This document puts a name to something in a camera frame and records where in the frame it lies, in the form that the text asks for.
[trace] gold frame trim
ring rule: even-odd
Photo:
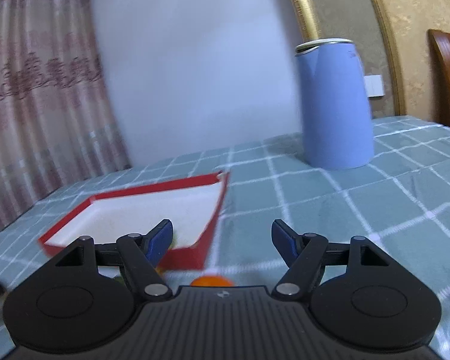
[[[394,93],[395,115],[406,115],[407,104],[405,102],[404,80],[402,76],[402,65],[398,54],[397,43],[392,24],[387,10],[385,9],[383,0],[372,0],[375,16],[382,33],[385,52],[387,53],[388,66],[391,75],[391,86]]]
[[[291,0],[304,42],[320,39],[320,29],[312,0]]]

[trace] pink patterned curtain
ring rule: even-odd
[[[90,0],[0,0],[0,230],[58,187],[127,165]]]

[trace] textured wall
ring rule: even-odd
[[[371,100],[374,117],[394,115],[394,99],[382,33],[371,0],[313,0],[322,37],[355,42],[365,74],[382,74],[385,96]]]
[[[450,0],[383,0],[391,19],[402,66],[406,110],[434,120],[438,76],[427,30],[450,32]]]

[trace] logo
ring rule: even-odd
[[[230,292],[228,291],[220,291],[217,292],[217,296],[223,298],[228,298],[230,296]]]

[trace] bed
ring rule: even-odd
[[[272,245],[272,221],[330,242],[365,235],[439,297],[442,320],[431,346],[450,359],[450,128],[409,116],[374,120],[375,157],[367,166],[325,171],[304,163],[300,135],[159,161],[62,187],[0,233],[0,280],[9,288],[48,258],[37,238],[92,194],[164,180],[231,171],[207,258],[207,273],[237,285],[272,286],[286,266]],[[327,268],[323,280],[344,272]],[[202,271],[169,271],[176,290]],[[0,359],[13,344],[1,318]]]

